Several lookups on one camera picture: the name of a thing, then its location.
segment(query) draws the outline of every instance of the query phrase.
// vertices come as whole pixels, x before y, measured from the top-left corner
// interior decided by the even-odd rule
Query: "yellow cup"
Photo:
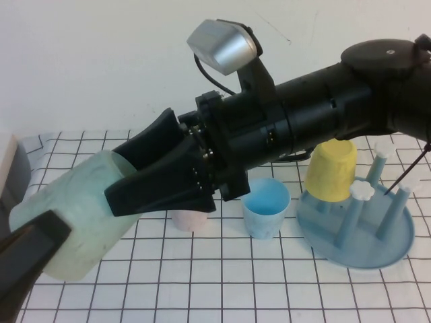
[[[307,191],[322,201],[346,200],[355,180],[356,155],[356,146],[348,140],[332,139],[317,145],[305,178]]]

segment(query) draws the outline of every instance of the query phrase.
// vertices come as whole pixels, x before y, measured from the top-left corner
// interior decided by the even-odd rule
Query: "blue tray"
[[[376,269],[401,260],[413,244],[413,219],[405,207],[386,239],[376,237],[377,228],[395,197],[392,192],[385,195],[386,190],[378,184],[374,196],[364,203],[355,232],[342,248],[335,246],[334,241],[351,197],[338,203],[329,203],[329,209],[325,210],[322,207],[325,203],[304,192],[298,203],[296,217],[305,239],[319,254],[346,267]]]

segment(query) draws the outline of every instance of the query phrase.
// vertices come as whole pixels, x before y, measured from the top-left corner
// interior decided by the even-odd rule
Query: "white table surface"
[[[101,131],[44,136],[28,195],[101,149],[112,149],[135,132]],[[417,140],[384,137],[397,155],[382,181],[390,186],[419,154]],[[357,175],[365,176],[375,137],[354,139]],[[24,302],[23,323],[235,323],[235,322],[429,322],[431,310],[430,156],[418,166],[423,187],[408,201],[416,228],[409,255],[375,271],[356,271],[321,258],[296,223],[307,161],[267,164],[250,178],[286,183],[292,195],[279,237],[252,240],[240,201],[222,202],[199,232],[178,231],[169,212],[144,215],[81,282],[42,275]]]

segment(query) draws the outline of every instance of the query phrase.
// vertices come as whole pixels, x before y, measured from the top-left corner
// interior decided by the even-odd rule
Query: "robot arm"
[[[217,41],[208,44],[208,34]],[[201,61],[242,91],[209,92],[197,111],[165,111],[148,129],[115,151],[139,172],[106,190],[116,216],[167,209],[215,210],[249,192],[246,171],[332,138],[397,131],[429,142],[431,40],[373,40],[354,45],[341,62],[275,86],[244,25],[207,20],[188,40]]]

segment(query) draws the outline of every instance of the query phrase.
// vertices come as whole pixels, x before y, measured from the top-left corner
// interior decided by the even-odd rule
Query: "white wall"
[[[2,0],[0,131],[141,128],[195,109],[213,86],[186,39],[205,18],[250,25],[281,83],[363,40],[431,34],[430,12],[429,0]]]

